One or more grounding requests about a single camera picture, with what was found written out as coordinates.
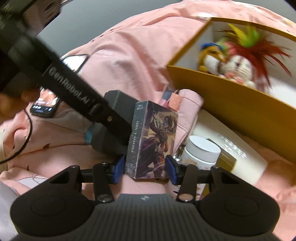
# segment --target plush toy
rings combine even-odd
[[[221,68],[220,77],[227,78],[238,84],[255,89],[255,83],[252,64],[245,57],[234,55],[230,57],[225,65]]]
[[[238,59],[237,56],[241,56],[245,62],[248,60],[248,64],[252,65],[255,72],[254,74],[256,74],[256,77],[258,78],[256,86],[258,90],[264,91],[265,86],[270,86],[266,68],[266,61],[270,61],[267,57],[275,60],[287,72],[287,74],[291,76],[291,72],[274,56],[274,54],[279,54],[290,58],[291,56],[283,51],[284,49],[288,50],[287,48],[276,46],[273,42],[268,41],[266,36],[260,34],[254,26],[246,26],[247,31],[245,33],[232,24],[228,25],[231,30],[222,30],[222,32],[228,34],[229,41],[225,42],[225,45],[227,45],[228,48],[228,58],[231,59],[233,57],[232,61],[234,62]]]
[[[220,74],[220,68],[225,62],[222,47],[215,43],[204,43],[201,46],[198,71],[214,75]]]

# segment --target smartphone screen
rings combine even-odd
[[[88,55],[74,55],[64,58],[63,63],[67,65],[73,72],[79,72],[84,63],[87,61]],[[51,118],[60,103],[59,98],[49,89],[41,89],[40,97],[32,105],[30,112],[33,115],[44,118]]]

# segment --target box spine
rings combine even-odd
[[[140,140],[145,121],[148,101],[138,102],[135,105],[133,115],[132,134],[128,143],[128,153],[126,156],[125,174],[134,178],[136,176],[136,167],[138,162]]]

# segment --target blue hat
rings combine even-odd
[[[222,46],[215,44],[215,43],[204,43],[201,46],[201,50],[204,50],[207,47],[211,47],[211,46],[218,46],[220,50],[222,50]]]

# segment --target open cardboard box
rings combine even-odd
[[[272,97],[196,70],[201,44],[219,40],[225,34],[218,31],[230,29],[228,23],[242,29],[249,24],[242,20],[211,18],[168,63],[171,79],[177,89],[196,91],[204,98],[203,108],[229,128],[296,163],[296,37],[253,23],[256,28],[268,32],[268,39],[276,45],[289,48],[285,52],[292,56],[285,57],[282,62],[293,77],[274,60],[269,59],[275,65],[267,63],[271,84],[276,83],[270,92],[275,96]]]

